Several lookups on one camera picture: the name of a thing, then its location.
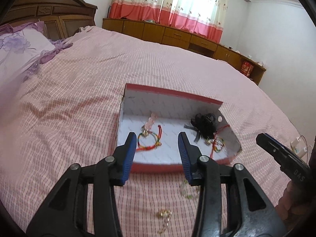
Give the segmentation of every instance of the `white pillow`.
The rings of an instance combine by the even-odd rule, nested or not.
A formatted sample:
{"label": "white pillow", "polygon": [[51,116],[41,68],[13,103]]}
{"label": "white pillow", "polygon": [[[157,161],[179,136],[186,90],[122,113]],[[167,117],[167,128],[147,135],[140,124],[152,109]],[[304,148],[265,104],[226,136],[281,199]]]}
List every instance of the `white pillow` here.
{"label": "white pillow", "polygon": [[55,46],[41,33],[43,22],[0,27],[0,86],[28,69],[43,51]]}

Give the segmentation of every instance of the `silver bolt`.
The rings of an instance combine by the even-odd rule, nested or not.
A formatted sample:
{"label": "silver bolt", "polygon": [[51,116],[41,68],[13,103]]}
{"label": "silver bolt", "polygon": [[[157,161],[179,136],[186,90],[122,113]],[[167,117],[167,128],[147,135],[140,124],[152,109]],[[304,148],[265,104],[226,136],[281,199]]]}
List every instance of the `silver bolt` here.
{"label": "silver bolt", "polygon": [[105,158],[105,161],[106,162],[113,162],[115,160],[115,158],[113,157],[113,156],[107,156],[106,158]]}
{"label": "silver bolt", "polygon": [[236,168],[237,170],[241,171],[241,170],[244,169],[244,166],[238,163],[238,164],[235,165],[235,168]]}
{"label": "silver bolt", "polygon": [[74,163],[74,164],[72,164],[71,166],[70,166],[70,169],[71,170],[77,170],[78,168],[79,168],[79,164],[78,163]]}
{"label": "silver bolt", "polygon": [[209,160],[208,156],[203,155],[200,157],[200,161],[202,161],[202,162],[208,162],[208,160]]}

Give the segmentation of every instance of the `open box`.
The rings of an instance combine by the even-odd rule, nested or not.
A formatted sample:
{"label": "open box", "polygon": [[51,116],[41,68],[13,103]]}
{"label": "open box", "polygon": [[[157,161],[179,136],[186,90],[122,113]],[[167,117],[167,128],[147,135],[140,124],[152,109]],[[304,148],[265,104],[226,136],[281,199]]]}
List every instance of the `open box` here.
{"label": "open box", "polygon": [[[154,112],[158,118],[151,130],[158,133],[158,125],[161,125],[162,145],[149,151],[137,151],[132,172],[181,172],[183,169],[178,150],[178,134],[186,132],[189,142],[198,146],[202,155],[210,156],[212,146],[206,145],[203,138],[194,142],[197,133],[184,128],[184,125],[190,126],[191,118],[198,113],[213,113],[217,129],[227,125],[225,117],[219,111],[221,105],[221,101],[190,93],[126,84],[118,122],[117,146],[125,143],[129,132],[136,135],[141,133],[142,126]],[[221,122],[217,120],[219,116],[222,117]],[[219,164],[229,164],[241,151],[240,142],[230,127],[223,129],[218,136],[224,140],[225,146],[220,152],[213,153],[213,159]],[[155,139],[152,136],[141,137],[140,143],[151,146]]]}

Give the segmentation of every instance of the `pink bedspread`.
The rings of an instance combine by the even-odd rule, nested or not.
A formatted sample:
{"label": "pink bedspread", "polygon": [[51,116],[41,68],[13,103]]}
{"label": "pink bedspread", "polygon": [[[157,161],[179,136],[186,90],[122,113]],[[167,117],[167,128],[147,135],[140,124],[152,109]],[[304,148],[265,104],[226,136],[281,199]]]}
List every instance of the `pink bedspread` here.
{"label": "pink bedspread", "polygon": [[[7,118],[7,127],[1,125],[0,198],[23,230],[69,165],[91,165],[113,152],[125,83],[222,100],[221,112],[243,147],[232,164],[244,164],[277,204],[289,179],[255,138],[267,132],[289,145],[298,133],[252,81],[226,63],[97,27],[71,41],[71,48],[22,85],[18,116]],[[12,132],[22,147],[11,153],[5,146]],[[165,236],[191,236],[197,201],[180,195],[183,180],[180,173],[132,174],[124,187],[116,188],[124,236],[156,236],[163,224],[155,216],[160,209],[173,212]]]}

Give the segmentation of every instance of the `headboard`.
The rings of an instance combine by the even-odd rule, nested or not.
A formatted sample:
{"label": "headboard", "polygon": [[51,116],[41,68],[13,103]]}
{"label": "headboard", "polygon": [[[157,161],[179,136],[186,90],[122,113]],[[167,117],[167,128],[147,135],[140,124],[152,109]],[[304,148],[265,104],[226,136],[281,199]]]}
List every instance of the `headboard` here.
{"label": "headboard", "polygon": [[95,25],[96,10],[84,0],[16,0],[1,25],[44,21],[44,35],[56,41],[74,35],[80,27]]}

